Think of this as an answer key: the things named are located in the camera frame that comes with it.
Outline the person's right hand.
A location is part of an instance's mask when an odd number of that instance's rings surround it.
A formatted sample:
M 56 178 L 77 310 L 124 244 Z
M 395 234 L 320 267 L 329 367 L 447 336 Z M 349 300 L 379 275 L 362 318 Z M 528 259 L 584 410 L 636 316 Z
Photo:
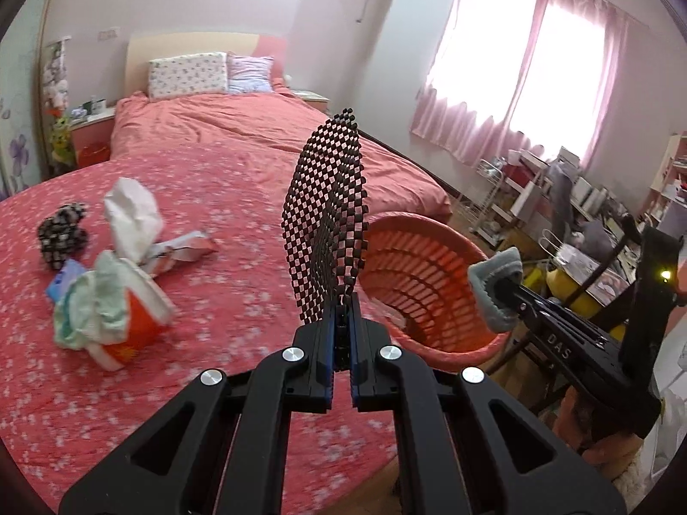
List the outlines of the person's right hand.
M 631 431 L 604 435 L 604 430 L 597 408 L 574 387 L 569 387 L 553 424 L 553 433 L 579 452 L 589 465 L 612 479 L 630 466 L 643 440 Z

